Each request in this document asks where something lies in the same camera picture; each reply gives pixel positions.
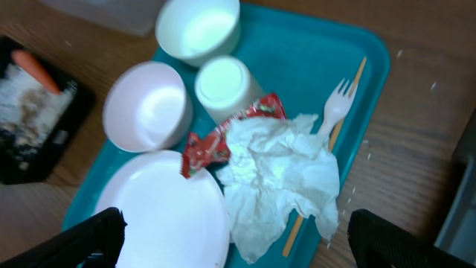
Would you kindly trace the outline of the white plastic cup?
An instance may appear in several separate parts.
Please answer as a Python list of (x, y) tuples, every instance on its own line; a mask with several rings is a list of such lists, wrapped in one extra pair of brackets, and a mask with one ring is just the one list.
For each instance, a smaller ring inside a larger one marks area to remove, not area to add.
[(219, 125), (266, 93), (241, 60), (219, 56), (199, 69), (195, 95), (215, 124)]

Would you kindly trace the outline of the red snack wrapper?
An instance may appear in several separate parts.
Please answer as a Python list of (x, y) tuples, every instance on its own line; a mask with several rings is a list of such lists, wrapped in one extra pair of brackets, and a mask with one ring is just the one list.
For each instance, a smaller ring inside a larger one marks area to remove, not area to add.
[(227, 162), (231, 157), (231, 151), (226, 144), (226, 135), (231, 122), (256, 117), (286, 119), (285, 109), (276, 93), (256, 99), (248, 108), (241, 109), (217, 125), (204, 138), (200, 138), (196, 133), (190, 133), (181, 157), (180, 174), (189, 179), (210, 164)]

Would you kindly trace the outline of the large pink plate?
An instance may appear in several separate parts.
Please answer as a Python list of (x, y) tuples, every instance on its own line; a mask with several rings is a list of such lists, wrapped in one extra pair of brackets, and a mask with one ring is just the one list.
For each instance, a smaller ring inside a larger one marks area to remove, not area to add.
[(118, 267), (222, 268), (230, 243), (225, 200), (207, 170), (180, 173), (181, 154), (146, 153), (123, 165), (95, 212), (122, 211), (127, 224)]

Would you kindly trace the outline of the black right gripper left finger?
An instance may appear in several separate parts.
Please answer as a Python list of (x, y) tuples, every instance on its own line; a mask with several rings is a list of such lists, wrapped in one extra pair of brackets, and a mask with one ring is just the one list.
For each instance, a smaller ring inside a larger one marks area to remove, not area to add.
[(1, 262), (1, 268), (115, 267), (127, 223), (115, 207), (88, 218), (44, 243)]

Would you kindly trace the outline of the white bowl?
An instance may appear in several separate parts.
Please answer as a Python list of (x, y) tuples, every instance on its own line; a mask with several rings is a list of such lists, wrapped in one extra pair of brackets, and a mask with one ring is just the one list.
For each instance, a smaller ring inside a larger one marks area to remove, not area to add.
[(193, 67), (232, 54), (241, 35), (239, 0), (169, 0), (155, 25), (159, 47)]

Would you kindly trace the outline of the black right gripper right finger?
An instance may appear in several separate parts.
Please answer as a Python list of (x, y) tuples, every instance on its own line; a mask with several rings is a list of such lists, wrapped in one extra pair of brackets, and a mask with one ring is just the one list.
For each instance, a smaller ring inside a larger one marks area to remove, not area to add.
[(366, 209), (352, 212), (347, 238), (358, 268), (475, 268)]

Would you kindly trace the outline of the white napkin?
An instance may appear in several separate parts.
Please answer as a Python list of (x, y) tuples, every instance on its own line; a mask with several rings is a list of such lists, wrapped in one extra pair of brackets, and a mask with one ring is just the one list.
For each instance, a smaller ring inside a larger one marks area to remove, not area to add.
[(338, 229), (340, 177), (327, 138), (311, 132), (318, 115), (291, 120), (233, 120), (226, 134), (231, 157), (218, 170), (231, 239), (253, 264), (283, 234), (289, 214), (315, 217), (322, 237)]

